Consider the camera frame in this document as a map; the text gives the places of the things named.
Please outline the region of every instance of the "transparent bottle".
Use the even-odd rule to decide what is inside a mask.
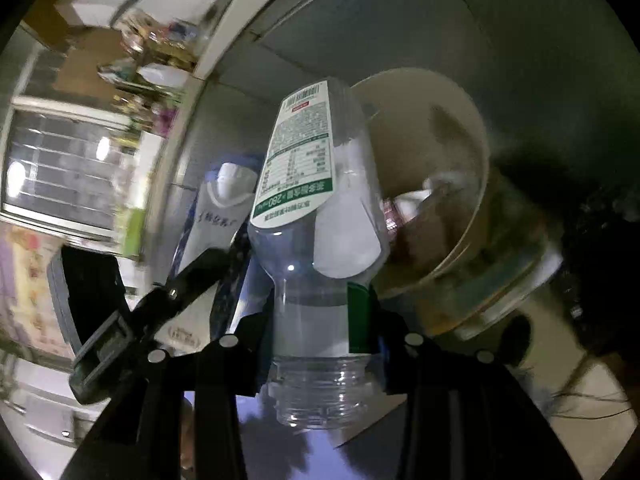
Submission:
[[[347,286],[369,285],[388,240],[364,115],[342,82],[321,81],[283,101],[249,236],[275,285],[269,392],[278,420],[351,424],[373,384],[369,355],[350,353]]]

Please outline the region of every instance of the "red mark on label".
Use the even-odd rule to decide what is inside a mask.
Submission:
[[[298,110],[300,110],[300,108],[304,108],[305,106],[309,106],[309,101],[306,101],[306,102],[304,102],[304,103],[300,103],[298,106],[294,106],[294,107],[291,109],[291,113],[293,113],[293,112],[297,112]]]

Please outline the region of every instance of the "cable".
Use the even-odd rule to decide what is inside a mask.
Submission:
[[[612,416],[621,415],[622,413],[629,412],[632,409],[633,408],[627,408],[626,410],[622,410],[616,413],[610,413],[609,415],[603,415],[603,416],[574,416],[574,415],[552,415],[552,416],[556,416],[558,418],[574,418],[577,420],[600,420],[601,418],[610,418]]]
[[[626,399],[607,399],[606,397],[599,397],[599,396],[590,395],[590,394],[580,394],[580,393],[577,393],[577,392],[569,392],[569,393],[566,393],[566,394],[557,394],[557,395],[554,395],[554,397],[556,399],[558,397],[581,397],[583,399],[601,400],[602,402],[620,402],[622,404],[628,402],[628,400],[626,400]]]

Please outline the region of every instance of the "bottle mouth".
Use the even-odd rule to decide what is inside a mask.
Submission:
[[[366,374],[369,356],[343,358],[274,357],[269,395],[276,417],[286,426],[336,430],[367,411],[374,381]]]

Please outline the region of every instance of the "barcode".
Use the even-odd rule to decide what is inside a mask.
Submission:
[[[318,93],[319,88],[320,88],[320,85],[313,85],[313,86],[310,86],[309,88],[305,88],[302,92],[298,92],[297,94],[292,95],[289,99],[287,99],[287,103],[285,104],[284,107],[289,108],[290,106],[294,105],[298,101],[302,101],[302,99],[307,99],[308,97],[316,95]]]

